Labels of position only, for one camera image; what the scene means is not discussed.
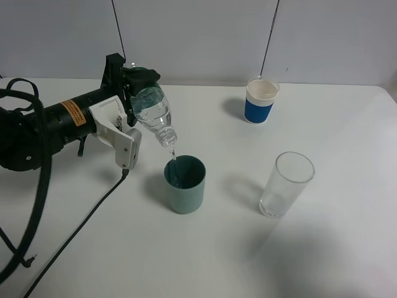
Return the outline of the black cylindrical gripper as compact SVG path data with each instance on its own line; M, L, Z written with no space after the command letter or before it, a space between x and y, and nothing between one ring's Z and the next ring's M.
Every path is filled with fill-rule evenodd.
M106 56L100 88L45 108L48 135L62 145L82 140L97 131L89 108L112 96L118 96L127 114L127 124L133 126L132 107L125 98L125 86L132 96L152 87L161 75L143 67L126 68L124 57L118 53Z

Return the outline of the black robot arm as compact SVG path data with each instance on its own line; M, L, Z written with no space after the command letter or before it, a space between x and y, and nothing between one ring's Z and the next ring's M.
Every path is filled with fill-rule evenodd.
M100 88L44 108L50 154L78 140L83 155L86 137L91 134L116 151L117 164L132 169L137 161L140 133L130 101L145 87L160 79L155 70L126 68L118 53L106 57ZM38 115L31 107L13 111L1 109L1 166L28 171L42 165Z

